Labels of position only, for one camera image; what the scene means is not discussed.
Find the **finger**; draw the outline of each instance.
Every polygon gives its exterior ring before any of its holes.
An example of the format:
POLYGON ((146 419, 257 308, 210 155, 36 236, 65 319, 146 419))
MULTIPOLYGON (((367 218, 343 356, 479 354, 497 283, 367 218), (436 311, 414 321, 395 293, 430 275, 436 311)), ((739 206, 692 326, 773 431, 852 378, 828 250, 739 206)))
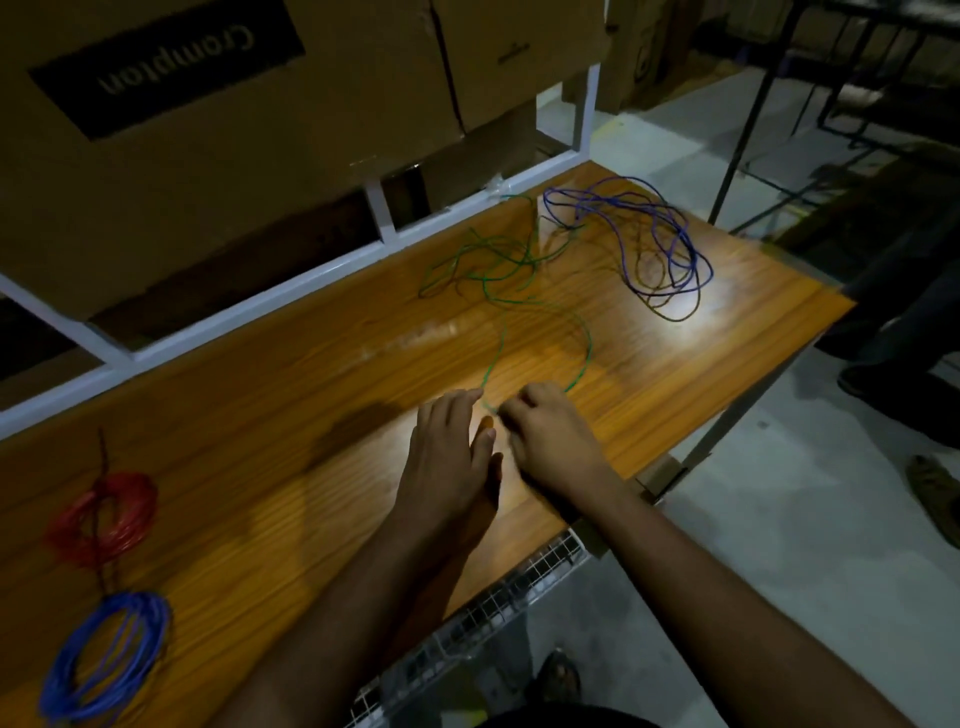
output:
POLYGON ((470 414, 473 412, 473 405, 483 397, 482 389, 470 389, 466 392, 460 391, 453 398, 450 404, 450 414, 447 425, 454 432, 463 432, 467 434, 470 427, 470 414))
POLYGON ((423 432, 426 424, 430 422, 430 412, 433 411, 433 405, 436 403, 436 400, 426 401, 417 410, 417 427, 420 428, 420 432, 423 432))
POLYGON ((548 401, 559 401, 559 400, 567 399, 564 388, 561 387, 555 381, 545 381, 543 383, 542 395, 543 395, 543 398, 548 401))
POLYGON ((500 483, 503 482, 503 453, 495 452, 490 459, 490 465, 487 466, 487 479, 484 481, 483 489, 487 498, 496 508, 500 505, 500 483))
POLYGON ((523 470, 527 462, 527 448, 523 444, 523 438, 515 432, 510 433, 510 449, 514 452, 516 466, 523 470))
POLYGON ((482 473, 487 477, 487 468, 490 465, 493 456, 493 443, 496 441, 496 430, 487 427, 482 432, 477 433, 473 438, 473 446, 470 449, 471 466, 475 473, 482 473))
POLYGON ((446 420, 450 414, 450 404, 461 392, 463 392, 462 389, 447 392, 434 403, 433 409, 430 411, 431 427, 446 427, 446 420))
POLYGON ((549 398, 549 392, 546 383, 542 381, 532 381, 523 386, 519 394, 520 398, 537 407, 543 404, 549 398))
MULTIPOLYGON (((493 429, 493 417, 490 415, 484 415, 480 420, 480 425, 477 426, 477 431, 473 433, 473 442, 470 443, 470 460, 472 461, 473 455, 476 452, 477 447, 480 445, 480 436, 487 430, 493 429)), ((493 439, 496 439, 496 431, 493 432, 493 439)))
MULTIPOLYGON (((477 438, 480 437, 480 433, 484 430, 491 429, 493 427, 493 417, 490 415, 484 415, 480 418, 480 425, 477 426, 477 431, 473 433, 473 443, 476 443, 477 438)), ((473 450, 473 444, 470 445, 470 450, 473 450)))
POLYGON ((530 423, 530 405, 519 397, 510 397, 497 410, 503 424, 510 430, 523 432, 530 423))

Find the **wooden table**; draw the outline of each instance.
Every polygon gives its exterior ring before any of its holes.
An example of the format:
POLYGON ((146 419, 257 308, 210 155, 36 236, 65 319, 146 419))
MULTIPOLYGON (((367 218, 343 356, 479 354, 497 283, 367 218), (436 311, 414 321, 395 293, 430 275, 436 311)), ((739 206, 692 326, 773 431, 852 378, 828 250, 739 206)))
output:
MULTIPOLYGON (((589 163, 554 182, 585 186, 608 174, 589 163)), ((632 245, 634 225, 624 228, 632 245)), ((127 588, 163 593, 176 615, 139 723, 200 725, 384 518, 417 406, 476 386, 505 323, 489 400, 530 380, 573 377, 584 342, 564 317, 504 313, 476 284, 418 298, 424 270, 456 250, 468 226, 525 238, 530 207, 503 203, 0 443, 5 721, 39 723, 40 682, 97 602, 93 576, 57 564, 40 536, 96 476, 98 426, 112 469, 148 473, 159 489, 153 533, 121 563, 127 588)), ((681 324, 658 318, 628 291, 613 236, 599 223, 581 230, 530 289, 587 320, 593 360, 571 397, 625 477, 762 382, 850 306, 704 223, 694 221, 691 232, 717 275, 681 324)), ((648 233, 643 239, 649 245, 648 233)), ((667 310, 685 312, 686 298, 667 310)), ((478 407, 473 426, 481 414, 478 407)), ((508 453, 489 531, 462 573, 421 596, 419 619, 397 649, 565 527, 521 482, 508 453)))

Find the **concrete floor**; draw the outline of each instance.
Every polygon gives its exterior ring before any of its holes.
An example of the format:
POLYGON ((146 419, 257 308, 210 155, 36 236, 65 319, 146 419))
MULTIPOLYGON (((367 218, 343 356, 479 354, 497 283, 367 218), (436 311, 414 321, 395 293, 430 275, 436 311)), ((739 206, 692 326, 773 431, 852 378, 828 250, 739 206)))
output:
MULTIPOLYGON (((648 112, 599 115, 591 154, 706 217, 759 78, 748 70, 648 112)), ((856 154, 845 140, 811 128, 816 104, 801 133, 786 141, 807 89, 775 84, 747 154, 752 170, 791 189, 820 165, 856 154)), ((560 138, 572 134, 572 107, 541 98, 539 126, 560 138)), ((875 154, 859 168, 887 161, 875 154)), ((779 198, 739 175, 719 225, 730 229, 779 198)), ((791 214, 749 232, 790 225, 791 214)), ((803 354, 669 497, 665 513, 918 725, 947 728, 960 716, 960 551, 927 520, 902 471, 910 455, 935 453, 960 474, 960 453, 843 394, 835 384, 840 367, 819 352, 803 354)), ((942 374, 955 379, 957 371, 942 374)), ((467 666, 482 693, 473 701, 493 711, 516 704, 554 646, 579 664, 590 703, 662 728, 724 725, 611 555, 583 565, 467 666)), ((474 690, 463 685, 462 675, 444 680, 432 703, 396 725, 475 723, 476 714, 438 715, 451 696, 474 690)))

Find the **hand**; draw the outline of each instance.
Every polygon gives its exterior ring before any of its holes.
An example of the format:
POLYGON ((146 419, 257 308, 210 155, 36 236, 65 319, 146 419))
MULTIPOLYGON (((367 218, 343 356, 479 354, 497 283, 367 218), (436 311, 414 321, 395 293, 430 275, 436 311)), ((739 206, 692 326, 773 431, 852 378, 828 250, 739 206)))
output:
POLYGON ((421 535, 439 535, 469 513, 486 486, 499 485, 503 454, 493 454, 492 419, 484 418, 469 441, 470 414, 482 395, 459 389, 417 412, 391 515, 421 535))
POLYGON ((527 384, 500 405, 522 473, 586 513, 595 497, 621 480, 587 422, 553 382, 527 384))

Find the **black metal stand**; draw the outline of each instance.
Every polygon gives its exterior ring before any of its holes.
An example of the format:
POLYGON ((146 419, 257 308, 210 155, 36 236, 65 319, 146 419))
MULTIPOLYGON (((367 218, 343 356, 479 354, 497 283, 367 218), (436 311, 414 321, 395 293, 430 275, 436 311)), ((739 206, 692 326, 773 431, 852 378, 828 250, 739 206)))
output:
POLYGON ((766 74, 763 76, 763 81, 760 82, 760 88, 756 92, 754 105, 750 109, 750 115, 747 116, 747 123, 743 127, 739 141, 736 142, 733 157, 730 160, 730 165, 727 167, 727 174, 724 175, 723 182, 720 184, 720 192, 717 194, 716 200, 713 201, 713 209, 710 211, 708 218, 708 222, 711 225, 717 221, 717 216, 720 214, 724 200, 727 199, 727 192, 730 190, 731 182, 733 182, 733 175, 736 174, 737 167, 740 166, 743 153, 747 151, 747 144, 750 143, 750 136, 754 133, 756 121, 760 117, 760 112, 763 111, 763 104, 766 102, 767 95, 770 93, 770 86, 773 85, 774 79, 777 78, 780 64, 786 56, 787 49, 790 47, 790 41, 793 39, 793 32, 797 30, 797 23, 800 22, 800 16, 804 14, 806 8, 807 3, 805 0, 798 0, 793 4, 793 7, 790 8, 790 13, 786 16, 786 20, 783 23, 783 30, 780 31, 780 38, 778 38, 777 44, 774 46, 773 60, 766 74))
MULTIPOLYGON (((876 81, 878 80, 879 75, 882 73, 882 67, 886 64, 891 50, 900 36, 900 31, 902 29, 916 31, 917 38, 900 61, 897 70, 889 78, 883 79, 885 83, 895 82, 903 77, 910 63, 916 58, 917 53, 924 45, 924 42, 928 36, 936 35, 948 37, 954 40, 960 39, 960 20, 954 18, 950 23, 941 25, 918 16, 897 14, 895 11, 884 8, 879 3, 868 5, 844 2, 843 0, 795 0, 790 9, 789 15, 787 15, 786 20, 783 23, 783 28, 780 31, 780 36, 778 37, 777 41, 768 46, 764 46, 764 59, 767 61, 767 71, 763 76, 763 81, 756 93, 754 105, 750 109, 750 114, 747 117, 747 122, 743 127, 743 132, 740 134, 736 148, 733 151, 733 157, 729 166, 727 167, 727 173, 720 185, 720 190, 713 202, 713 209, 710 211, 710 216, 708 218, 708 221, 711 224, 716 222, 717 217, 720 214, 720 210, 723 207, 724 201, 727 199, 727 193, 730 191, 730 186, 733 182, 733 176, 736 174, 740 166, 740 161, 743 159, 744 152, 747 149, 747 145, 750 143, 750 137, 754 132, 754 127, 756 126, 756 122, 759 119, 760 113, 763 111, 763 104, 766 102, 767 95, 770 93, 770 87, 773 85, 774 79, 777 78, 780 68, 783 65, 783 60, 786 58, 787 52, 790 48, 790 43, 793 40, 793 34, 797 29, 797 24, 800 22, 800 18, 804 11, 811 5, 819 5, 820 7, 830 11, 841 12, 846 16, 844 24, 841 27, 840 32, 837 34, 836 39, 833 41, 833 45, 827 55, 828 66, 833 60, 843 34, 847 31, 851 18, 861 17, 866 19, 867 22, 860 33, 860 37, 857 39, 856 45, 854 46, 850 57, 842 66, 839 68, 833 66, 833 70, 829 72, 829 83, 823 83, 821 79, 818 79, 816 82, 814 82, 813 87, 807 94, 806 101, 804 102, 803 108, 800 111, 800 115, 797 117, 797 121, 794 123, 793 131, 790 133, 790 136, 793 136, 797 132, 797 129, 799 129, 800 122, 813 99, 813 94, 818 85, 827 85, 830 89, 830 94, 827 102, 824 104, 824 107, 821 109, 820 114, 817 117, 817 127, 819 129, 828 133, 836 134, 838 136, 846 137, 851 141, 851 148, 858 144, 862 144, 870 149, 879 149, 886 152, 891 152, 898 156, 912 158, 916 156, 900 147, 891 144, 884 144, 865 136, 864 133, 869 126, 869 122, 867 121, 862 122, 856 132, 853 133, 835 129, 830 126, 827 121, 830 113, 833 111, 833 108, 837 103, 837 99, 840 96, 840 92, 843 89, 844 84, 848 83, 853 76, 857 65, 860 63, 860 59, 863 57, 863 53, 874 34, 874 30, 880 23, 896 25, 897 32, 887 45, 887 48, 884 51, 874 74, 872 74, 874 77, 870 78, 870 76, 866 76, 862 80, 863 84, 867 87, 876 86, 876 81)), ((929 157, 917 157, 917 161, 919 163, 928 163, 931 166, 938 168, 943 167, 945 170, 949 170, 954 173, 957 172, 957 169, 953 164, 939 164, 935 160, 931 160, 929 157)))

